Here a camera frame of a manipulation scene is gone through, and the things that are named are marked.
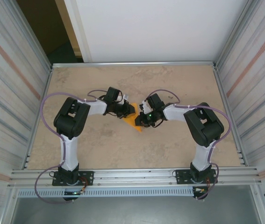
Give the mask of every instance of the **corrugated metal wall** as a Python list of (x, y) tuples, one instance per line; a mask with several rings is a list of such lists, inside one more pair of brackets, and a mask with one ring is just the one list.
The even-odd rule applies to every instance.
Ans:
[(11, 170), (26, 156), (49, 73), (17, 5), (0, 0), (0, 207)]
[(257, 166), (265, 192), (265, 0), (259, 1), (219, 76), (249, 165)]

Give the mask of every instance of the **stone-textured surface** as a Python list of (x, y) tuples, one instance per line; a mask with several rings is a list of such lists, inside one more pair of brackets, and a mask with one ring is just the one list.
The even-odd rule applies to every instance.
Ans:
[[(129, 94), (131, 103), (140, 104), (150, 92), (163, 88), (175, 92), (183, 105), (207, 102), (223, 110), (210, 66), (56, 68), (48, 93), (64, 91), (85, 98), (90, 90), (107, 90), (109, 86)], [(158, 94), (165, 103), (175, 100), (171, 94)], [(52, 128), (65, 99), (65, 96), (53, 96), (45, 104), (44, 116)], [(219, 117), (227, 130), (228, 123)], [(113, 116), (93, 115), (88, 117), (79, 136), (79, 166), (93, 169), (188, 167), (195, 155), (195, 145), (186, 123), (167, 121), (158, 128), (145, 128), (139, 133)], [(219, 166), (240, 165), (231, 134), (217, 145), (212, 161)], [(59, 162), (59, 139), (40, 121), (28, 168), (44, 169)]]

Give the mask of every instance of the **yellow object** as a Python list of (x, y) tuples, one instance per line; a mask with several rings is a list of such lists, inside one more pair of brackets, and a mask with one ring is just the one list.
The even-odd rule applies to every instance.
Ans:
[(127, 124), (133, 126), (139, 132), (142, 132), (141, 127), (140, 126), (136, 126), (136, 123), (135, 123), (135, 119), (138, 116), (137, 104), (136, 103), (132, 103), (131, 105), (133, 105), (136, 113), (129, 115), (129, 117), (127, 117), (127, 118), (122, 118), (122, 120), (124, 120)]

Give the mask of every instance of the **mounting plate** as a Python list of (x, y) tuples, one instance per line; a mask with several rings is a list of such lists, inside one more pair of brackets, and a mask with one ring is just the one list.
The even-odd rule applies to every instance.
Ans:
[[(207, 184), (206, 179), (201, 182), (195, 182), (190, 174), (190, 169), (176, 169), (175, 170), (177, 184)], [(206, 178), (209, 178), (210, 184), (215, 182), (216, 172), (215, 169), (211, 169)]]
[[(83, 176), (87, 179), (87, 185), (92, 186), (94, 181), (94, 171), (79, 171), (79, 176)], [(53, 180), (52, 180), (53, 186), (70, 186), (69, 184), (63, 182), (60, 177), (60, 173), (58, 171), (54, 172)], [(76, 184), (73, 186), (84, 186), (85, 184), (78, 180)]]

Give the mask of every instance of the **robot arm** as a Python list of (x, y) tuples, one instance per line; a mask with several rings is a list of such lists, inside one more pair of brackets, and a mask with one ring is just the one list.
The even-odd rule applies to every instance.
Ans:
[(142, 112), (136, 118), (136, 126), (157, 127), (165, 120), (179, 120), (187, 123), (195, 142), (196, 154), (190, 165), (194, 182), (201, 182), (211, 170), (210, 157), (213, 143), (224, 132), (224, 127), (212, 110), (202, 108), (179, 108), (164, 104), (158, 94), (149, 96), (140, 105)]
[(78, 181), (79, 162), (77, 159), (78, 136), (82, 133), (86, 119), (94, 114), (106, 115), (114, 113), (118, 118), (125, 118), (135, 113), (135, 109), (127, 101), (127, 95), (120, 90), (110, 87), (106, 95), (96, 100), (80, 101), (68, 97), (54, 119), (54, 126), (65, 141), (65, 150), (61, 140), (61, 163), (64, 153), (65, 161), (58, 168), (61, 180), (69, 185)]

